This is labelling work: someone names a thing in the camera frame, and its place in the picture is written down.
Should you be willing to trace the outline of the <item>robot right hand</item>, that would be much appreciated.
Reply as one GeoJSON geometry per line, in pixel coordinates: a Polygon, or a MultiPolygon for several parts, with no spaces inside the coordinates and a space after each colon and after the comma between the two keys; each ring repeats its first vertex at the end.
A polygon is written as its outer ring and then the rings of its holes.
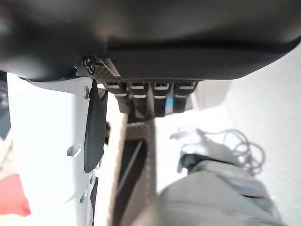
{"type": "Polygon", "coordinates": [[[3,0],[0,73],[26,226],[119,225],[153,119],[296,48],[298,0],[3,0]]]}

